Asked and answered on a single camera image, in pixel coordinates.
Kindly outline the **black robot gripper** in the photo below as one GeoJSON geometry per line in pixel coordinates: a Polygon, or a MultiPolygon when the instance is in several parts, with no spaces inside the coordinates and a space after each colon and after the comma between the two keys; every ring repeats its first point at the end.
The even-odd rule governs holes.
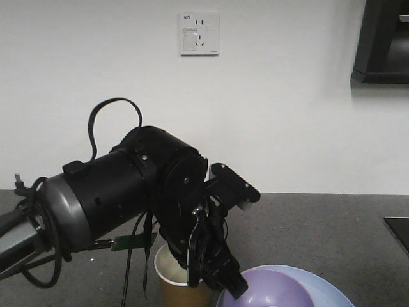
{"type": "Polygon", "coordinates": [[[197,287],[202,280],[210,288],[225,288],[238,299],[248,284],[225,240],[227,214],[209,193],[192,199],[158,200],[160,234],[187,270],[188,285],[197,287]]]}

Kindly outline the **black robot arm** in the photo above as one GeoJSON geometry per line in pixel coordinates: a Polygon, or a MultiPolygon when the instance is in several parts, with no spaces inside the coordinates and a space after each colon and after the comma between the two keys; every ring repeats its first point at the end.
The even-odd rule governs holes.
{"type": "Polygon", "coordinates": [[[153,223],[187,271],[190,287],[204,281],[239,298],[248,288],[226,243],[225,218],[259,192],[222,163],[209,164],[192,146],[153,126],[137,127],[103,157],[73,161],[61,174],[38,178],[1,216],[1,277],[23,274],[53,287],[72,253],[110,246],[102,237],[136,218],[149,251],[153,223]]]}

